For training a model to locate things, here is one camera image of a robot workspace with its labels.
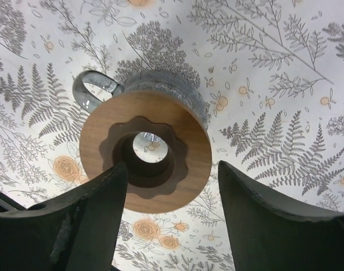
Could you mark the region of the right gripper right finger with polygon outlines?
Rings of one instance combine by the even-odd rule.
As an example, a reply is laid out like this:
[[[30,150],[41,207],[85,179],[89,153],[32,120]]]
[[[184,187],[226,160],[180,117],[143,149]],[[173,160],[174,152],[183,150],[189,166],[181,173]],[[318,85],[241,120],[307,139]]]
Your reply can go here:
[[[225,161],[218,183],[236,270],[344,270],[344,213],[291,198]]]

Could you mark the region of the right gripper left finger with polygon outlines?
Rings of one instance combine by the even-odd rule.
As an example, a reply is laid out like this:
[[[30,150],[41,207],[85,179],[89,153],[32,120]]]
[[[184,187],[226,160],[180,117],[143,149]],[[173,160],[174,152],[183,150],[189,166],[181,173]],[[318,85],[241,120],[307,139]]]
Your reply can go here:
[[[112,270],[125,164],[27,209],[0,212],[0,270]]]

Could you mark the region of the wooden dripper ring holder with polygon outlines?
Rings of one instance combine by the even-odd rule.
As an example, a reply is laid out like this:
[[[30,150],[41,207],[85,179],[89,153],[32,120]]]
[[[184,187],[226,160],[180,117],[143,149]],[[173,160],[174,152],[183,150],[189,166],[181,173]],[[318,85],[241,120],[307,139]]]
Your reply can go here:
[[[137,155],[133,146],[143,132],[166,143],[162,160],[148,162]],[[82,128],[79,151],[91,179],[125,164],[125,207],[140,213],[166,213],[187,205],[205,187],[212,167],[210,140],[196,114],[153,90],[130,91],[101,103]]]

